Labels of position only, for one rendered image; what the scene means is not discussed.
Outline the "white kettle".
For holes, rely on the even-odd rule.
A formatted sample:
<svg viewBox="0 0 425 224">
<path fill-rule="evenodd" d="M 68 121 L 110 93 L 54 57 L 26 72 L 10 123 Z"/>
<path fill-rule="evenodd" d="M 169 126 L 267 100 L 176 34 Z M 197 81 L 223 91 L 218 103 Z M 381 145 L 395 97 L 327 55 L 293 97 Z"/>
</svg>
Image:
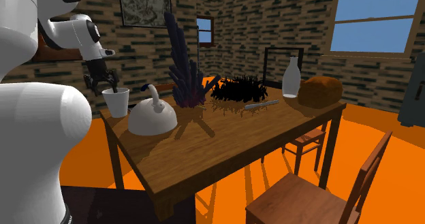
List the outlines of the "white kettle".
<svg viewBox="0 0 425 224">
<path fill-rule="evenodd" d="M 152 84 L 145 84 L 141 91 L 149 89 L 151 98 L 136 104 L 129 114 L 128 130 L 136 135 L 159 135 L 173 130 L 178 122 L 174 108 L 159 98 Z"/>
</svg>

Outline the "white pen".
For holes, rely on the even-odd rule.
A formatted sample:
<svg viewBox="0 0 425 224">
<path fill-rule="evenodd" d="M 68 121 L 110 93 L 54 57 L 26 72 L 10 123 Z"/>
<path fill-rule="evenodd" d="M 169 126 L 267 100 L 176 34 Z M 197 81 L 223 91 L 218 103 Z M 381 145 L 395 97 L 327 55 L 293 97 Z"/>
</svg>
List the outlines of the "white pen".
<svg viewBox="0 0 425 224">
<path fill-rule="evenodd" d="M 272 104 L 276 104 L 279 103 L 279 100 L 272 100 L 272 101 L 265 101 L 265 102 L 261 102 L 261 103 L 253 103 L 253 104 L 248 104 L 244 107 L 244 109 L 248 110 L 248 109 L 253 109 L 253 108 L 257 108 L 257 107 L 262 107 L 262 106 L 268 106 L 268 105 L 272 105 Z"/>
</svg>

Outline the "framed wall picture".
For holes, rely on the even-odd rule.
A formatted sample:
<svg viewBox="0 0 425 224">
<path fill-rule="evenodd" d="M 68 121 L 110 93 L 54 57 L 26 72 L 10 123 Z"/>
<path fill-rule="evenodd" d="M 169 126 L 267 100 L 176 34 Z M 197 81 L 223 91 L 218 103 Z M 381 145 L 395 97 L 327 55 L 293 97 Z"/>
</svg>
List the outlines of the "framed wall picture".
<svg viewBox="0 0 425 224">
<path fill-rule="evenodd" d="M 171 0 L 120 0 L 124 27 L 166 28 L 165 12 L 172 12 Z"/>
</svg>

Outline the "white cup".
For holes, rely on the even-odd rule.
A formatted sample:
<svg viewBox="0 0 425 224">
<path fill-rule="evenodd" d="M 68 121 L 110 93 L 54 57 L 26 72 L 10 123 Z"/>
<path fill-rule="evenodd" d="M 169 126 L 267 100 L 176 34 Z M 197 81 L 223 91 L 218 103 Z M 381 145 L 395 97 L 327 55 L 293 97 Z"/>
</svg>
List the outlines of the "white cup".
<svg viewBox="0 0 425 224">
<path fill-rule="evenodd" d="M 129 89 L 117 88 L 116 92 L 113 89 L 106 89 L 101 93 L 113 118 L 121 118 L 127 115 Z"/>
</svg>

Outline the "brown bread loaf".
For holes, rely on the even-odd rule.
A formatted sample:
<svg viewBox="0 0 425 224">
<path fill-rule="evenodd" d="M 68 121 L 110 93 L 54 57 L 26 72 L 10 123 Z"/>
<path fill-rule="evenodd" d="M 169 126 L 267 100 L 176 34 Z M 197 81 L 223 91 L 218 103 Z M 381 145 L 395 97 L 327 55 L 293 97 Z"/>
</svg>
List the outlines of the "brown bread loaf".
<svg viewBox="0 0 425 224">
<path fill-rule="evenodd" d="M 343 85 L 336 78 L 315 76 L 300 83 L 298 103 L 302 106 L 321 109 L 340 101 Z"/>
</svg>

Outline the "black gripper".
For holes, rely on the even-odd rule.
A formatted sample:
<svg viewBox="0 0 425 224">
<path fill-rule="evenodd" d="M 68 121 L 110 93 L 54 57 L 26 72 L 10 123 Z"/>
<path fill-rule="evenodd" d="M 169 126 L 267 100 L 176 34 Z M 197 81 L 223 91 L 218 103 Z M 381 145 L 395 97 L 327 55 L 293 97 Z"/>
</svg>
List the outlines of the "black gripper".
<svg viewBox="0 0 425 224">
<path fill-rule="evenodd" d="M 89 74 L 84 75 L 84 81 L 86 87 L 91 89 L 96 97 L 99 95 L 99 91 L 97 90 L 98 82 L 108 82 L 112 87 L 113 93 L 118 92 L 117 84 L 119 82 L 119 77 L 115 71 L 107 69 L 103 59 L 86 61 L 86 66 Z"/>
</svg>

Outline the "black frame chair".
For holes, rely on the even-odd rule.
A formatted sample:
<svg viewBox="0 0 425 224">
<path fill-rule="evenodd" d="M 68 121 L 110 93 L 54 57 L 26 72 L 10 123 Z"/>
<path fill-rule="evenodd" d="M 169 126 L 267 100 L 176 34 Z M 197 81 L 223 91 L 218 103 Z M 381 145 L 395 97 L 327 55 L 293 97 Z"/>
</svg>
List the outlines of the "black frame chair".
<svg viewBox="0 0 425 224">
<path fill-rule="evenodd" d="M 293 47 L 265 47 L 264 50 L 264 66 L 263 66 L 263 85 L 269 86 L 276 89 L 282 89 L 282 80 L 277 78 L 283 77 L 283 66 L 277 63 L 276 59 L 269 59 L 269 53 L 273 54 L 285 54 L 290 55 L 290 52 L 297 50 L 298 54 L 298 69 L 302 71 L 302 62 L 304 57 L 304 48 L 293 48 Z"/>
</svg>

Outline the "wooden table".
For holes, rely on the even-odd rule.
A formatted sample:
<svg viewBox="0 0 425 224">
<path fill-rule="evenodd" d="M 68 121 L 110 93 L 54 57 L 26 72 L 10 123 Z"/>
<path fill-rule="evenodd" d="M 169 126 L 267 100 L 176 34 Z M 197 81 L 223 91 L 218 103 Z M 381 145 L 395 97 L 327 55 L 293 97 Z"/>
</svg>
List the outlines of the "wooden table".
<svg viewBox="0 0 425 224">
<path fill-rule="evenodd" d="M 174 106 L 178 126 L 161 135 L 140 136 L 128 130 L 128 118 L 101 111 L 108 138 L 117 189 L 123 189 L 119 153 L 136 173 L 155 210 L 154 221 L 166 224 L 179 202 L 238 171 L 284 142 L 330 122 L 319 187 L 328 182 L 336 137 L 346 103 L 322 109 L 301 106 L 297 99 L 268 88 L 269 100 L 278 102 L 245 110 L 241 102 L 227 101 L 220 109 L 208 99 L 205 108 Z"/>
</svg>

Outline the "white bottle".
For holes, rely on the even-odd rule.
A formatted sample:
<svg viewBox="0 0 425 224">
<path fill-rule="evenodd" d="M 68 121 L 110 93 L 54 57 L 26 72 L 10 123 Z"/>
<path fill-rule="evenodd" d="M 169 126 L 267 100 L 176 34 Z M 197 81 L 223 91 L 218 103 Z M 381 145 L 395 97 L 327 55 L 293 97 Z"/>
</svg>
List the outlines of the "white bottle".
<svg viewBox="0 0 425 224">
<path fill-rule="evenodd" d="M 298 57 L 291 57 L 289 66 L 282 78 L 282 94 L 287 98 L 295 98 L 300 88 L 300 70 L 298 69 Z"/>
</svg>

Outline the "dark grey appliance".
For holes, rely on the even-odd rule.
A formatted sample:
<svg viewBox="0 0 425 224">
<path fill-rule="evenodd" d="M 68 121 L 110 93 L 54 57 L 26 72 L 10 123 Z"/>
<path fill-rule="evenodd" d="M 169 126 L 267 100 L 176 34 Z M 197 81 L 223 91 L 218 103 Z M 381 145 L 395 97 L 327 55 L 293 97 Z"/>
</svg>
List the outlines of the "dark grey appliance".
<svg viewBox="0 0 425 224">
<path fill-rule="evenodd" d="M 425 127 L 425 52 L 419 53 L 398 114 L 402 126 Z"/>
</svg>

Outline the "wooden chair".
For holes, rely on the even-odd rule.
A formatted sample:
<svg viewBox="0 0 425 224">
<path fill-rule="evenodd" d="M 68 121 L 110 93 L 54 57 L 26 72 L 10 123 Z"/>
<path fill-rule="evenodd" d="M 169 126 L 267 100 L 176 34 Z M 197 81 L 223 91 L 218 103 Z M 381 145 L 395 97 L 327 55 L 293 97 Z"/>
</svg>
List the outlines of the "wooden chair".
<svg viewBox="0 0 425 224">
<path fill-rule="evenodd" d="M 292 151 L 286 147 L 287 143 L 282 142 L 281 153 L 284 155 L 285 151 L 294 154 L 296 156 L 295 166 L 294 166 L 294 174 L 298 175 L 300 169 L 300 163 L 302 156 L 311 152 L 312 150 L 316 150 L 315 156 L 315 166 L 314 171 L 318 170 L 319 161 L 321 157 L 321 152 L 324 145 L 324 139 L 326 136 L 326 128 L 327 123 L 324 123 L 321 126 L 321 129 L 312 129 L 308 133 L 303 134 L 302 136 L 292 140 L 290 144 L 296 147 L 296 151 Z"/>
<path fill-rule="evenodd" d="M 391 136 L 386 132 L 364 162 L 348 200 L 287 174 L 246 207 L 246 224 L 358 224 Z"/>
</svg>

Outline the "black spiky plant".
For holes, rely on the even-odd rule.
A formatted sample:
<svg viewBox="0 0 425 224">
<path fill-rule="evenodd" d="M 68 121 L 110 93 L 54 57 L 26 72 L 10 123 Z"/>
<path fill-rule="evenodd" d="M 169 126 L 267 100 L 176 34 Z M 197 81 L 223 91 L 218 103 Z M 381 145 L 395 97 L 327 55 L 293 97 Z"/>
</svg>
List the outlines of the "black spiky plant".
<svg viewBox="0 0 425 224">
<path fill-rule="evenodd" d="M 259 102 L 268 96 L 264 81 L 257 76 L 235 76 L 231 80 L 220 79 L 212 88 L 211 97 L 222 101 Z"/>
</svg>

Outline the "dark purple spiky plant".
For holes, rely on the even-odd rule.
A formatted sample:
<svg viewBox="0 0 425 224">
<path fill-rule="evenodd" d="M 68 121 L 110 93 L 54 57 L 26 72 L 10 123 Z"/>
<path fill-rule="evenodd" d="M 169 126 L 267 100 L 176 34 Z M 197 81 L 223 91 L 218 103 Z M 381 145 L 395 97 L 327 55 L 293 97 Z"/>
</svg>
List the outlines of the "dark purple spiky plant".
<svg viewBox="0 0 425 224">
<path fill-rule="evenodd" d="M 178 26 L 170 12 L 163 14 L 168 35 L 172 45 L 171 57 L 174 64 L 169 66 L 169 76 L 176 84 L 172 88 L 173 98 L 181 108 L 194 108 L 203 105 L 206 94 L 213 86 L 217 86 L 221 76 L 215 76 L 203 85 L 204 74 L 198 70 L 198 64 L 189 59 L 184 31 Z"/>
</svg>

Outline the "large window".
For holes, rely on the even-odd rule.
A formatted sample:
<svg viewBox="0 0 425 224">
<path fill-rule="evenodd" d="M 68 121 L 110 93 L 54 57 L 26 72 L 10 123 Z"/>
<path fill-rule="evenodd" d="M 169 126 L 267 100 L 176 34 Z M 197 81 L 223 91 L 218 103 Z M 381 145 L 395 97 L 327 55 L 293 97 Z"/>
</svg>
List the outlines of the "large window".
<svg viewBox="0 0 425 224">
<path fill-rule="evenodd" d="M 324 54 L 408 59 L 425 0 L 333 0 Z"/>
</svg>

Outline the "small window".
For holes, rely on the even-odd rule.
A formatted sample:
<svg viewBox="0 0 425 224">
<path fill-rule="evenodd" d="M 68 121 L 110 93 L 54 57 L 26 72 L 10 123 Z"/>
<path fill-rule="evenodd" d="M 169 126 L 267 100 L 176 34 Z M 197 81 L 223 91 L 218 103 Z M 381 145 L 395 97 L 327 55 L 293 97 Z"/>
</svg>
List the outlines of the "small window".
<svg viewBox="0 0 425 224">
<path fill-rule="evenodd" d="M 212 16 L 200 16 L 196 18 L 198 28 L 198 43 L 200 47 L 213 47 L 214 39 L 214 18 Z"/>
</svg>

